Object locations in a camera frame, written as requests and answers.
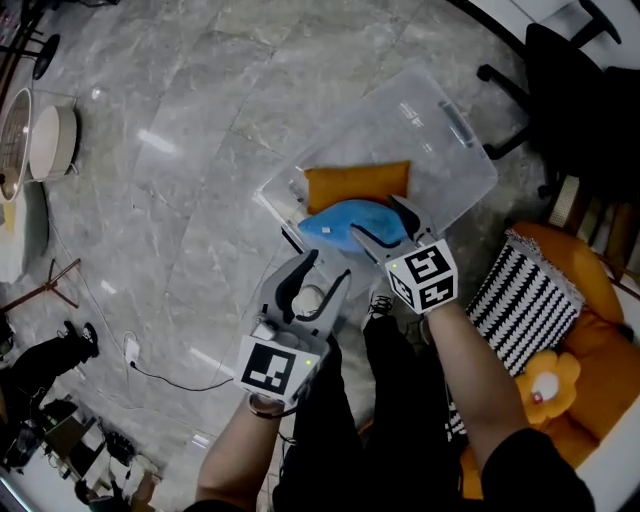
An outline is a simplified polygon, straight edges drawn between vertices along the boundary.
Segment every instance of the floor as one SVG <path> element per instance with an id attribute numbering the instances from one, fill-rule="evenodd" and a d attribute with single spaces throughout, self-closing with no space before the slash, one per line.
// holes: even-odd
<path id="1" fill-rule="evenodd" d="M 482 63 L 520 76 L 521 62 L 445 0 L 121 0 L 117 7 L 64 4 L 41 29 L 60 49 L 39 89 L 77 97 L 79 176 L 47 184 L 51 236 L 44 258 L 4 287 L 5 300 L 39 284 L 55 257 L 82 258 L 65 283 L 73 311 L 53 296 L 10 315 L 23 346 L 55 336 L 62 321 L 91 321 L 101 356 L 58 379 L 164 467 L 155 504 L 193 499 L 204 450 L 194 435 L 220 434 L 242 393 L 232 384 L 189 393 L 127 372 L 127 331 L 140 366 L 186 386 L 228 378 L 256 288 L 293 252 L 257 187 L 323 122 L 424 59 L 482 141 L 499 142 L 525 120 Z M 29 84 L 23 61 L 13 89 Z M 496 163 L 498 185 L 447 232 L 461 296 L 477 289 L 506 218 L 535 218 L 541 162 L 520 148 Z M 347 394 L 358 421 L 374 400 L 349 304 L 338 336 Z M 283 425 L 289 432 L 292 421 Z M 261 502 L 277 482 L 276 447 Z"/>

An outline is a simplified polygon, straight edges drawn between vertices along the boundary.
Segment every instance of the black office chair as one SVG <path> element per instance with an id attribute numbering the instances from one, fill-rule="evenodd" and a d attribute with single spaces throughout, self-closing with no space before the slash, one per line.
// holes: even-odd
<path id="1" fill-rule="evenodd" d="M 553 191 L 558 175 L 583 176 L 604 163 L 601 155 L 586 157 L 584 152 L 602 144 L 607 122 L 604 73 L 579 48 L 603 31 L 618 43 L 621 39 L 591 0 L 580 0 L 580 5 L 593 20 L 570 41 L 542 25 L 527 28 L 524 58 L 529 94 L 488 64 L 477 72 L 481 80 L 496 82 L 531 117 L 529 126 L 500 146 L 486 144 L 487 155 L 498 160 L 531 139 L 547 163 L 547 185 L 539 188 L 540 197 Z"/>
<path id="2" fill-rule="evenodd" d="M 558 36 L 551 30 L 546 29 L 545 27 L 542 27 L 540 25 L 529 25 L 529 28 L 527 29 L 525 46 L 525 63 L 527 67 L 527 77 L 529 80 L 530 90 L 532 78 L 535 81 L 538 81 L 539 78 L 537 76 L 537 73 L 531 69 L 532 61 L 534 64 L 533 67 L 538 67 L 537 64 L 542 64 L 542 66 L 540 66 L 542 68 L 540 69 L 540 71 L 542 73 L 545 73 L 550 80 L 554 80 L 556 84 L 560 82 L 559 78 L 565 77 L 565 75 L 566 78 L 571 80 L 571 76 L 569 76 L 569 73 L 566 73 L 563 70 L 564 63 L 567 63 L 569 67 L 571 67 L 571 64 L 573 64 L 576 69 L 571 69 L 572 72 L 579 71 L 582 73 L 587 73 L 587 76 L 585 76 L 584 78 L 588 79 L 588 74 L 591 73 L 592 70 L 595 71 L 595 69 L 597 69 L 597 66 L 591 63 L 588 58 L 582 58 L 584 54 L 582 54 L 582 52 L 580 52 L 578 48 L 581 48 L 598 34 L 605 31 L 618 44 L 622 42 L 622 40 L 620 39 L 620 35 L 618 34 L 618 31 L 615 29 L 613 24 L 604 15 L 604 13 L 594 5 L 591 0 L 580 0 L 580 5 L 589 14 L 591 14 L 593 19 L 589 23 L 587 23 L 587 25 L 583 27 L 582 30 L 580 30 L 575 36 L 573 36 L 570 41 L 566 41 L 566 39 Z M 558 77 L 555 77 L 550 71 L 545 72 L 544 68 L 548 65 L 552 65 L 554 66 L 554 68 L 557 68 L 554 71 L 559 72 L 560 75 Z M 509 96 L 511 96 L 516 101 L 516 103 L 518 103 L 518 105 L 522 107 L 525 112 L 531 115 L 530 94 L 524 92 L 520 87 L 518 87 L 510 79 L 500 73 L 497 69 L 490 66 L 489 64 L 484 64 L 483 66 L 480 66 L 480 68 L 478 68 L 477 76 L 483 82 L 488 82 L 490 80 L 496 82 L 500 86 L 500 88 L 502 88 L 507 94 L 509 94 Z M 486 144 L 484 146 L 484 149 L 487 152 L 487 155 L 489 155 L 489 158 L 491 158 L 492 160 L 498 160 L 532 136 L 532 128 L 527 126 L 499 147 L 495 147 L 492 144 Z"/>

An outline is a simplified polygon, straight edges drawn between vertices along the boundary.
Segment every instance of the white container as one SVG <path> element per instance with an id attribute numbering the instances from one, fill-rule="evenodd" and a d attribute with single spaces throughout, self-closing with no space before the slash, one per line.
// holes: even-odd
<path id="1" fill-rule="evenodd" d="M 482 145 L 449 98 L 419 63 L 359 100 L 325 126 L 309 146 L 258 190 L 302 250 L 320 251 L 316 268 L 329 282 L 352 272 L 350 297 L 366 290 L 375 266 L 364 254 L 343 253 L 298 230 L 307 215 L 311 167 L 345 167 L 410 160 L 408 197 L 431 215 L 440 236 L 498 181 Z"/>

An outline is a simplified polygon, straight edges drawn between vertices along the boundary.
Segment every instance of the chair leg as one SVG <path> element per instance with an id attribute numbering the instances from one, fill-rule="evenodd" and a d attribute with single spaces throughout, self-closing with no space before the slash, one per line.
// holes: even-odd
<path id="1" fill-rule="evenodd" d="M 504 92 L 511 96 L 518 105 L 520 105 L 522 110 L 527 114 L 529 113 L 531 106 L 531 99 L 529 98 L 529 95 L 500 73 L 496 68 L 489 64 L 484 64 L 478 68 L 476 75 L 483 82 L 493 80 Z"/>
<path id="2" fill-rule="evenodd" d="M 513 151 L 523 142 L 529 140 L 531 138 L 531 127 L 525 126 L 522 130 L 516 133 L 513 137 L 511 137 L 507 142 L 501 144 L 497 148 L 492 144 L 485 144 L 484 150 L 487 153 L 487 156 L 491 158 L 491 160 L 499 160 L 507 153 Z"/>

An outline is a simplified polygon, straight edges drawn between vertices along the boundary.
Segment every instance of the wooden stand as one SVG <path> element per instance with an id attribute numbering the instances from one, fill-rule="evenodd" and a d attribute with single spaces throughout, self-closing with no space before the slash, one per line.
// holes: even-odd
<path id="1" fill-rule="evenodd" d="M 72 268 L 74 268 L 74 267 L 76 267 L 76 266 L 78 266 L 80 264 L 80 258 L 78 258 L 73 263 L 71 263 L 69 266 L 64 268 L 57 276 L 52 277 L 53 276 L 53 265 L 55 264 L 55 262 L 56 262 L 55 259 L 51 260 L 51 266 L 49 267 L 49 278 L 48 278 L 46 283 L 44 283 L 42 286 L 39 286 L 35 290 L 27 293 L 26 295 L 23 295 L 19 299 L 16 299 L 13 302 L 7 304 L 6 306 L 4 306 L 3 308 L 0 309 L 0 313 L 6 314 L 9 311 L 11 311 L 13 308 L 15 308 L 16 306 L 19 306 L 20 304 L 24 304 L 25 302 L 27 302 L 29 299 L 32 299 L 36 295 L 40 295 L 41 293 L 47 292 L 47 291 L 51 291 L 51 292 L 55 293 L 58 297 L 60 297 L 63 301 L 65 301 L 71 307 L 73 307 L 75 309 L 78 309 L 78 304 L 73 302 L 71 299 L 65 297 L 62 293 L 60 293 L 58 290 L 56 290 L 56 288 L 58 286 L 58 281 L 62 278 L 62 276 L 64 276 Z"/>

